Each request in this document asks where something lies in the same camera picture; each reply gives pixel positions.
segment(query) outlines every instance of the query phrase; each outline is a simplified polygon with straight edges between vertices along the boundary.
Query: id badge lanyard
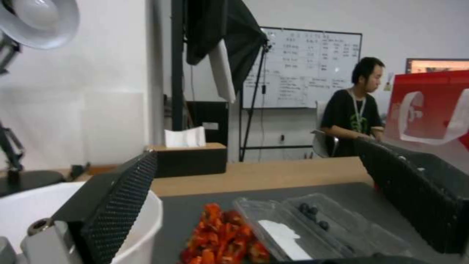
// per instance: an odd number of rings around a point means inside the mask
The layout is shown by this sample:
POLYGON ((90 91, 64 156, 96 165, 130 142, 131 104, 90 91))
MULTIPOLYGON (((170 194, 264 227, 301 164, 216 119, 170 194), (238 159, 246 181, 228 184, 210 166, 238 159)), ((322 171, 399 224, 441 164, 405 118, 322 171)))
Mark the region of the id badge lanyard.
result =
POLYGON ((362 107, 360 108, 360 112, 358 112, 358 106, 356 103, 356 98, 355 95, 353 94, 353 91, 348 91, 348 93, 352 96, 353 99, 353 106, 355 109, 355 117, 356 117, 356 122, 358 126, 358 132, 363 133, 362 131, 362 116, 363 116, 363 111, 365 110, 365 104, 366 104, 366 97, 363 99, 362 107))

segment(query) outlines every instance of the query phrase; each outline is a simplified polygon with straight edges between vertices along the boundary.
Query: red sign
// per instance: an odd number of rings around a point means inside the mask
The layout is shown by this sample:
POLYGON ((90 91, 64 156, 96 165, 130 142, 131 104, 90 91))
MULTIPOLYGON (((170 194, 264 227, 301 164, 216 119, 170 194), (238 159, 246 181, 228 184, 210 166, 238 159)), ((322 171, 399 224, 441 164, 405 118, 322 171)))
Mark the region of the red sign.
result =
POLYGON ((397 75, 385 137, 469 172, 469 71, 397 75))

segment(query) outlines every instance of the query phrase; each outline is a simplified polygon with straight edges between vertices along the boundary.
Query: clear plastic tray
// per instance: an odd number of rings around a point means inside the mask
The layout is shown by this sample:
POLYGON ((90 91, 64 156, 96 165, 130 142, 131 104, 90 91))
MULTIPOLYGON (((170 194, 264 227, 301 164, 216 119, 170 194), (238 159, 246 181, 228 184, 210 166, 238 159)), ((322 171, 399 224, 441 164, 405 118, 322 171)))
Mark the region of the clear plastic tray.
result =
POLYGON ((342 257, 334 247, 324 241, 302 221, 299 221, 291 211, 278 202, 261 202, 238 198, 234 201, 234 207, 251 226, 256 237, 278 261, 293 259, 287 255, 272 236, 259 224, 260 220, 270 220, 288 226, 301 237, 296 240, 296 243, 313 259, 342 257))
POLYGON ((285 224, 294 230, 301 237, 297 244, 313 259, 371 256, 375 253, 412 256, 410 246, 404 240, 323 194, 290 198, 282 203, 238 198, 234 206, 279 261, 292 259, 259 224, 260 220, 285 224), (298 210, 302 203, 318 209, 317 222, 326 221, 329 224, 327 231, 298 210))

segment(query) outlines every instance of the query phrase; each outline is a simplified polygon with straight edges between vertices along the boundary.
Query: tissue box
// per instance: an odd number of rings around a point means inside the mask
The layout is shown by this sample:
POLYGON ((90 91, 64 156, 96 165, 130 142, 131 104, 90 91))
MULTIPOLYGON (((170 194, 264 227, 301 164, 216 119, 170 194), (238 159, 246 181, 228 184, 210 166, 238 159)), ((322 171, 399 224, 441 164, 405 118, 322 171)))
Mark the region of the tissue box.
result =
POLYGON ((220 143, 196 148, 150 146, 148 149, 158 152, 155 178, 218 174, 227 170, 227 147, 220 143))

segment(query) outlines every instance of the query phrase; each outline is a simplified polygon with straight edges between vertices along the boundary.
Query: man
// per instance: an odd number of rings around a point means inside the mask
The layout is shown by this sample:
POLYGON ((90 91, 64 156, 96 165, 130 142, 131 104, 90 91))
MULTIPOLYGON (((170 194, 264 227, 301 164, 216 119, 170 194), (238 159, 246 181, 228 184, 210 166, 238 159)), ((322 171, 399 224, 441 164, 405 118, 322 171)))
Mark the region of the man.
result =
MULTIPOLYGON (((373 96, 381 84, 384 63, 377 58, 363 58, 353 70, 353 87, 334 93, 324 111, 321 130, 329 136, 339 138, 339 146, 334 156, 355 156, 353 139, 370 137, 373 133, 377 140, 383 136, 378 106, 373 96)), ((333 139, 327 137, 329 155, 333 151, 333 139)))

